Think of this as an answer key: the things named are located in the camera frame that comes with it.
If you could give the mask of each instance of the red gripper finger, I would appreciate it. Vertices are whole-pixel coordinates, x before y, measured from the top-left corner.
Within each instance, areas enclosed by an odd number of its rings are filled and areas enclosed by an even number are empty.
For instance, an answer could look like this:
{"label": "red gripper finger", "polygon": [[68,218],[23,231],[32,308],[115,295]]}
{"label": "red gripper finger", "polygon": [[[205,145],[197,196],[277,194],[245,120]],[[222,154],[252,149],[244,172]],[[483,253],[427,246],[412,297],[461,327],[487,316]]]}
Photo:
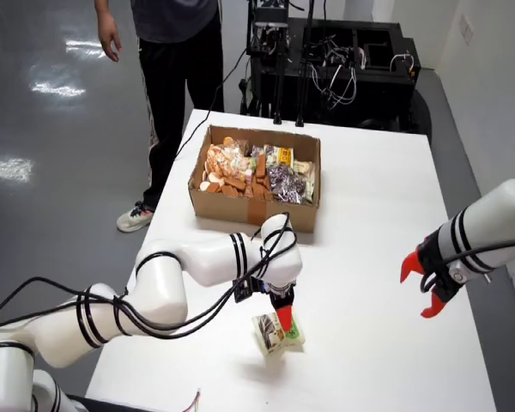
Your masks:
{"label": "red gripper finger", "polygon": [[401,268],[401,283],[403,283],[410,272],[418,272],[421,275],[425,274],[425,270],[421,267],[420,259],[418,258],[418,251],[413,251],[404,260]]}
{"label": "red gripper finger", "polygon": [[432,318],[433,316],[437,316],[440,313],[440,311],[443,310],[445,305],[446,303],[439,299],[439,296],[431,293],[431,307],[425,308],[421,312],[421,315],[422,317],[427,319]]}

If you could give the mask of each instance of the sneaker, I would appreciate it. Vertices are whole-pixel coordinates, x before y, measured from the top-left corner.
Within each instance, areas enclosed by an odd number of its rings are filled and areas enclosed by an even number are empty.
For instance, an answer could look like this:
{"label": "sneaker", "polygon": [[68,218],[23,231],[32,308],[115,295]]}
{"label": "sneaker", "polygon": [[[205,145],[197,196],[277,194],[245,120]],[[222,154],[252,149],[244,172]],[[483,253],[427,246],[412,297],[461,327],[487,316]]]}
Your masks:
{"label": "sneaker", "polygon": [[117,220],[120,232],[131,233],[146,227],[152,220],[155,211],[143,202],[136,202],[134,209],[124,213]]}

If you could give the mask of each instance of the person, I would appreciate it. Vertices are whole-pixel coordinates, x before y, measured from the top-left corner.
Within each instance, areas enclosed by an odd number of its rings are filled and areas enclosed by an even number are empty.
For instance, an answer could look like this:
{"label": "person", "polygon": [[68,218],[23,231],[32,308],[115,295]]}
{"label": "person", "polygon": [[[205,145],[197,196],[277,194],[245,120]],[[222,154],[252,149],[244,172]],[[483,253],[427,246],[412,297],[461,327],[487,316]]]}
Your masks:
{"label": "person", "polygon": [[[118,62],[122,45],[108,0],[94,0],[94,5],[103,51]],[[218,0],[131,0],[131,8],[151,125],[150,186],[118,218],[117,228],[125,233],[145,227],[155,213],[181,144],[185,82],[195,108],[224,111]]]}

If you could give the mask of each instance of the white stripe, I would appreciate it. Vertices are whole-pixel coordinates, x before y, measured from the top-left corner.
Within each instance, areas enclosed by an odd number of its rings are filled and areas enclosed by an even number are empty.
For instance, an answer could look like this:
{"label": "white stripe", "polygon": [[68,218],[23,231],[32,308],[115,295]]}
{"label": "white stripe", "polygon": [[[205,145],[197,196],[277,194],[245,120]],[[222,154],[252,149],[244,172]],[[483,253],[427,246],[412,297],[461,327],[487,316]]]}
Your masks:
{"label": "white stripe", "polygon": [[[137,39],[137,50],[141,53],[141,47],[139,46],[139,39]],[[147,101],[147,114],[148,114],[148,121],[151,124],[151,131],[150,131],[150,137],[148,140],[148,153],[151,153],[151,149],[158,143],[158,137],[156,136],[156,130],[155,130],[155,120],[153,118],[153,111],[151,109],[151,102],[148,99],[147,94],[147,83],[145,82],[145,74],[143,73],[143,67],[141,67],[141,60],[139,62],[139,67],[141,69],[141,78],[143,81],[143,92],[145,94],[145,100]],[[148,164],[148,185],[151,185],[152,179],[153,179],[153,169],[151,169],[150,159],[147,158],[147,164]]]}

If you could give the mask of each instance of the gray floor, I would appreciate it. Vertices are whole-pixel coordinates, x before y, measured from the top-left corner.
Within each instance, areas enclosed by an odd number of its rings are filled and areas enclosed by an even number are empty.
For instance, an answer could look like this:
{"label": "gray floor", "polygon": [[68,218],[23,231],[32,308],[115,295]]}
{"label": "gray floor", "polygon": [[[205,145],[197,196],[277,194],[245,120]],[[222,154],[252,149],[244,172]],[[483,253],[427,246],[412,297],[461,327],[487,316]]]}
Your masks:
{"label": "gray floor", "polygon": [[[244,47],[245,2],[223,2],[230,65]],[[124,44],[119,64],[100,56],[91,2],[0,0],[0,161],[18,160],[0,170],[9,176],[0,178],[0,300],[35,275],[121,290],[142,242],[144,232],[115,228],[147,182],[148,122],[129,5],[112,6]],[[226,86],[230,112],[242,71]],[[438,77],[423,70],[418,88],[432,112],[433,157],[453,215],[479,191]],[[490,287],[476,282],[468,291],[496,404],[515,411],[515,293],[504,270],[496,275]],[[0,319],[64,298],[33,287]],[[98,355],[53,376],[67,392],[83,394]],[[449,382],[442,392],[450,408]]]}

